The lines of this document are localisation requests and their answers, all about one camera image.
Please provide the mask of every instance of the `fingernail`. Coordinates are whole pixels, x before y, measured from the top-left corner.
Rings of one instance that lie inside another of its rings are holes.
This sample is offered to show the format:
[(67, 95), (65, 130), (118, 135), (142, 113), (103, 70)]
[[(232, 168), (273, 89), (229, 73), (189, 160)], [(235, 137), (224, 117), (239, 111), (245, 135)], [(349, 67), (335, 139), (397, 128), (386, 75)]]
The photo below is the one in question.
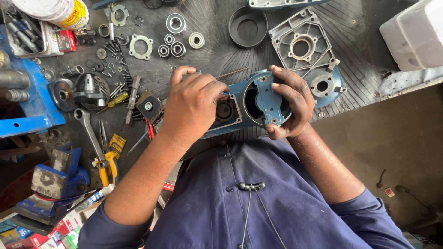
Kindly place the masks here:
[(279, 67), (277, 67), (277, 66), (274, 66), (273, 68), (272, 68), (272, 70), (273, 71), (276, 71), (276, 72), (281, 72), (281, 68), (279, 68)]

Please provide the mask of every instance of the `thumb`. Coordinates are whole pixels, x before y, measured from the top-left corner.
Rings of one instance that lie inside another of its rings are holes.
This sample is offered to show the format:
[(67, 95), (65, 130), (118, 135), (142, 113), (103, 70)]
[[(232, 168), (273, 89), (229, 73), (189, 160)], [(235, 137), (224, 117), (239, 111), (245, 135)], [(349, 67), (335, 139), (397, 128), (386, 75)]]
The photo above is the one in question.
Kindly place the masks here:
[(275, 124), (266, 124), (264, 128), (268, 132), (269, 138), (272, 140), (285, 137), (285, 130)]

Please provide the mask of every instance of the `gear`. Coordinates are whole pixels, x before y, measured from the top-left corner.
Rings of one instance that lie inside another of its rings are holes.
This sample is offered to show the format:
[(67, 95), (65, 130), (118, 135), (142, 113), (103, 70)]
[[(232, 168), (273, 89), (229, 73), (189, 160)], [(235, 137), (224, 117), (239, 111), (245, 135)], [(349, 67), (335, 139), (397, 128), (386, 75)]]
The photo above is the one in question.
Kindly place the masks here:
[(78, 108), (74, 101), (74, 93), (77, 92), (75, 84), (68, 79), (56, 79), (51, 87), (51, 96), (55, 105), (64, 112)]

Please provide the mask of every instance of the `white container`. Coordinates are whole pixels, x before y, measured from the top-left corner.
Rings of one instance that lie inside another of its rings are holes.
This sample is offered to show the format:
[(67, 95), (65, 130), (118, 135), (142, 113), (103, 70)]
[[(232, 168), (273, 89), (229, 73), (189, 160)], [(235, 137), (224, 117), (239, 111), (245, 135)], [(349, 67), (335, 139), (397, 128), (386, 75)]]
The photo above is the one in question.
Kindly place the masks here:
[(443, 0), (421, 0), (380, 26), (403, 72), (443, 66)]
[(26, 14), (67, 30), (77, 30), (89, 21), (82, 0), (12, 0)]

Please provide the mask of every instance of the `pliers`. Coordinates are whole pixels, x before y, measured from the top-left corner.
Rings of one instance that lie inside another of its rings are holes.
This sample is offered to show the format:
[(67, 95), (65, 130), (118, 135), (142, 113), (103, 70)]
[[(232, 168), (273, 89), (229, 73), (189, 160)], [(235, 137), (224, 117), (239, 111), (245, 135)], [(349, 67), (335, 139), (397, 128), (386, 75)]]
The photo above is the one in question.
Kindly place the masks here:
[(109, 185), (109, 176), (112, 174), (113, 184), (114, 186), (117, 186), (118, 182), (120, 181), (117, 164), (118, 154), (109, 149), (108, 137), (106, 136), (103, 121), (100, 121), (100, 145), (106, 160), (109, 161), (108, 167), (98, 169), (101, 183), (103, 184), (103, 187), (107, 187)]

